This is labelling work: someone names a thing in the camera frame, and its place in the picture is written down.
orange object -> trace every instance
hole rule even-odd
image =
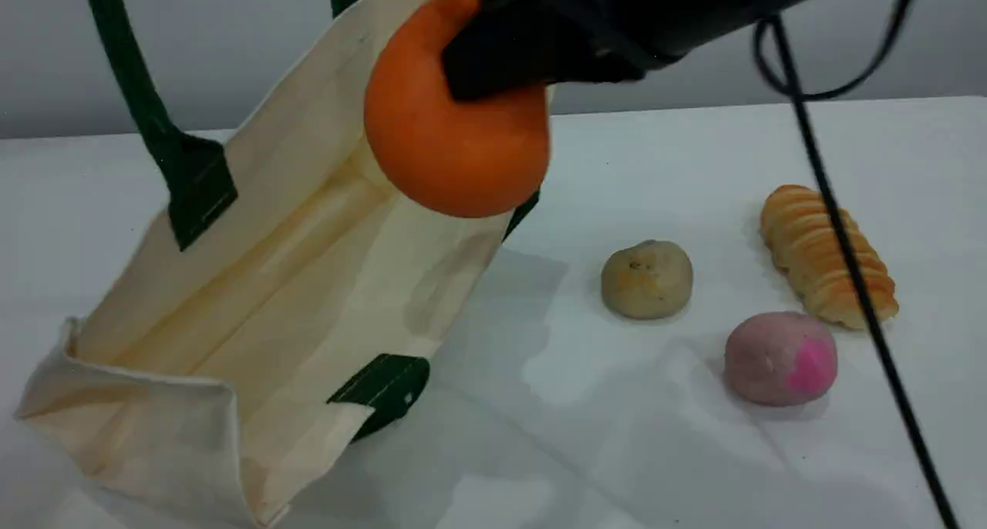
[[[399,190],[455,217],[489,217],[522,205],[545,177],[545,86],[456,103],[442,50],[480,0],[431,0],[381,52],[367,86],[364,124],[381,170]]]

pink dough ball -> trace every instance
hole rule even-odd
[[[836,380],[836,343],[826,325],[800,312],[762,312],[726,340],[726,384],[763,406],[820,398]]]

white table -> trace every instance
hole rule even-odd
[[[987,99],[812,113],[837,196],[898,283],[888,337],[949,495],[963,527],[987,527]],[[783,105],[554,118],[543,202],[419,405],[352,446],[282,527],[938,526],[867,336],[837,332],[836,385],[800,409],[720,384],[733,326],[799,308],[756,236],[763,199],[792,183],[811,178]],[[165,197],[136,136],[0,142],[4,527],[186,527],[95,493],[9,420],[61,319],[98,303]],[[695,265],[674,321],[600,305],[602,262],[645,238]]]

canvas tote bag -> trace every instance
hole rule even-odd
[[[423,209],[363,138],[378,52],[425,1],[350,6],[220,145],[170,124],[123,1],[89,0],[170,191],[15,413],[90,479],[183,517],[271,526],[415,402],[511,221]]]

black wire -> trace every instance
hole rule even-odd
[[[827,91],[827,93],[817,93],[815,99],[827,99],[835,96],[841,96],[841,94],[846,93],[853,87],[859,86],[860,83],[864,81],[868,76],[870,76],[877,69],[877,66],[884,61],[884,58],[891,51],[891,47],[894,41],[898,39],[899,30],[903,24],[904,17],[910,2],[912,0],[898,0],[895,5],[895,12],[892,15],[892,23],[889,25],[888,34],[885,35],[884,44],[882,45],[881,51],[875,57],[871,66],[868,66],[867,72],[864,75],[858,76],[853,82],[846,84],[846,86],[839,87],[839,89]],[[767,28],[771,27],[775,35],[776,47],[778,47],[778,54],[780,61],[782,62],[782,69],[785,73],[786,83],[781,83],[776,76],[774,82],[769,76],[774,76],[774,72],[771,72],[767,68],[767,62],[764,59],[762,53],[761,42],[763,41],[764,34]],[[914,410],[912,409],[911,403],[909,402],[908,395],[905,392],[904,385],[902,384],[901,377],[898,375],[898,368],[895,367],[894,360],[891,357],[891,350],[888,348],[888,343],[884,339],[884,332],[881,330],[881,322],[878,321],[878,315],[874,312],[874,304],[871,301],[871,295],[867,292],[867,283],[864,282],[864,276],[861,274],[860,265],[857,264],[857,256],[854,254],[853,245],[850,243],[850,238],[847,236],[846,227],[843,224],[843,218],[839,213],[839,205],[836,202],[836,197],[833,195],[832,188],[829,185],[829,178],[826,175],[825,166],[822,163],[822,156],[819,153],[817,140],[815,140],[814,130],[812,130],[812,124],[810,121],[810,115],[808,115],[807,101],[812,98],[803,93],[803,87],[801,87],[801,81],[799,78],[799,72],[797,71],[796,64],[794,64],[794,57],[792,53],[792,47],[789,44],[789,38],[787,38],[785,25],[782,23],[782,19],[779,16],[771,16],[768,19],[761,20],[758,22],[758,26],[755,30],[754,37],[754,56],[755,60],[758,62],[758,70],[762,73],[765,80],[774,87],[774,89],[782,89],[782,93],[790,98],[792,101],[792,107],[794,113],[796,114],[797,122],[799,122],[799,130],[801,136],[803,137],[803,143],[805,146],[805,152],[807,152],[808,160],[810,160],[810,165],[812,167],[812,173],[817,179],[819,185],[819,192],[822,194],[822,200],[824,200],[824,205],[826,207],[826,214],[829,216],[830,223],[833,225],[833,231],[836,234],[836,240],[840,247],[840,252],[843,255],[843,259],[846,262],[847,269],[850,272],[850,279],[853,282],[854,292],[857,293],[857,300],[860,303],[861,311],[864,312],[864,319],[867,321],[867,330],[871,334],[871,339],[874,340],[874,347],[878,351],[878,359],[881,360],[881,367],[884,367],[884,374],[888,378],[888,385],[891,387],[891,393],[894,396],[895,405],[898,406],[898,412],[901,414],[901,419],[905,424],[905,430],[908,433],[908,438],[911,441],[912,447],[915,450],[915,455],[918,458],[919,466],[922,469],[922,475],[926,479],[928,484],[928,490],[930,490],[931,497],[935,502],[935,508],[938,509],[938,515],[942,519],[942,525],[947,529],[959,529],[959,522],[956,521],[955,514],[953,514],[952,506],[949,504],[949,499],[947,494],[945,494],[945,488],[942,487],[942,482],[940,477],[938,477],[937,470],[935,470],[935,464],[931,459],[931,454],[928,452],[928,448],[925,443],[925,439],[922,437],[922,430],[919,427],[918,420],[916,419]]]
[[[804,99],[806,101],[822,101],[843,96],[844,94],[856,89],[860,84],[864,83],[865,80],[870,78],[874,72],[877,72],[879,66],[884,64],[884,60],[888,58],[889,54],[891,54],[891,49],[898,41],[898,35],[900,35],[901,28],[905,25],[905,19],[908,17],[909,9],[914,1],[915,0],[894,0],[894,6],[891,10],[891,19],[888,20],[888,27],[884,30],[884,39],[881,41],[881,47],[878,48],[877,54],[875,54],[874,58],[871,59],[871,64],[867,65],[867,68],[864,69],[863,73],[857,76],[857,78],[850,80],[850,82],[836,87],[836,89],[819,91],[818,93],[804,93]],[[787,88],[787,84],[783,83],[782,80],[778,78],[778,75],[776,75],[776,73],[771,69],[771,66],[769,66],[768,62],[764,59],[764,35],[767,28],[768,23],[765,21],[758,22],[754,27],[754,62],[757,66],[758,72],[761,73],[764,82],[768,83],[768,86],[771,86],[771,89],[774,89],[777,93],[790,98],[792,97],[792,93]]]

